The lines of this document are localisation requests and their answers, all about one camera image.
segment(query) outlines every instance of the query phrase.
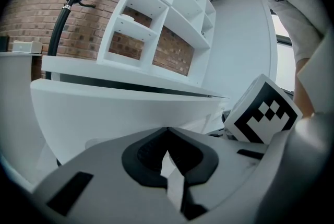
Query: person's arm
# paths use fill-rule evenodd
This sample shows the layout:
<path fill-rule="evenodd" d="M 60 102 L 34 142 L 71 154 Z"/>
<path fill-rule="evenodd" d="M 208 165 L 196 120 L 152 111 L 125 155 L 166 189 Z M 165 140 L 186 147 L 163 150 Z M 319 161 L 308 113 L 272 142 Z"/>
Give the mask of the person's arm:
<path fill-rule="evenodd" d="M 321 36 L 307 18 L 287 1 L 268 0 L 271 9 L 277 14 L 284 28 L 289 33 L 296 62 L 295 90 L 293 101 L 309 117 L 314 112 L 312 103 L 297 73 L 307 63 L 321 42 Z"/>

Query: brick wall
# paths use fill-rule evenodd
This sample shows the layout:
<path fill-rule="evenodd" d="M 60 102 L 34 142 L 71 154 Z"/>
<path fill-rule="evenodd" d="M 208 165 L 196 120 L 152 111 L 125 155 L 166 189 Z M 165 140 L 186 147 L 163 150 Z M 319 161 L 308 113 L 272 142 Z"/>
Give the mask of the brick wall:
<path fill-rule="evenodd" d="M 10 0 L 0 22 L 0 36 L 8 35 L 9 50 L 14 40 L 43 43 L 43 54 L 47 53 L 52 30 L 65 0 Z M 95 60 L 106 25 L 119 0 L 83 0 L 94 3 L 96 8 L 72 6 L 66 21 L 57 55 Z M 145 21 L 145 16 L 138 15 Z M 141 46 L 133 39 L 120 39 L 118 54 L 138 58 Z M 154 64 L 187 74 L 193 49 L 181 38 L 164 28 L 159 41 Z M 41 58 L 33 61 L 33 79 L 41 77 Z"/>

